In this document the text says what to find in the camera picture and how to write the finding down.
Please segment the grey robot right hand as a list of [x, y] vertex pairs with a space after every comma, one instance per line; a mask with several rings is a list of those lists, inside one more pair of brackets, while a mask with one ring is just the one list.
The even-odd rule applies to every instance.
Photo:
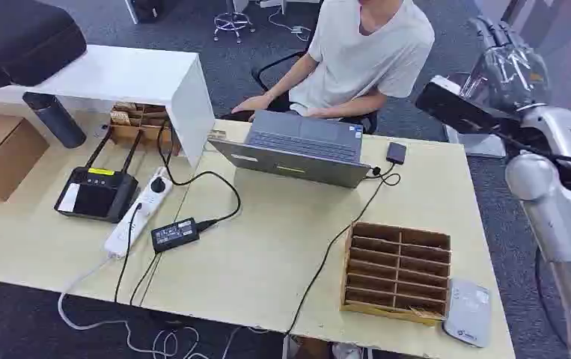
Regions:
[[547, 105], [551, 87], [542, 56], [506, 22], [495, 23], [485, 16], [468, 22], [474, 26], [482, 52], [460, 95], [477, 99], [486, 93], [489, 107], [510, 113]]

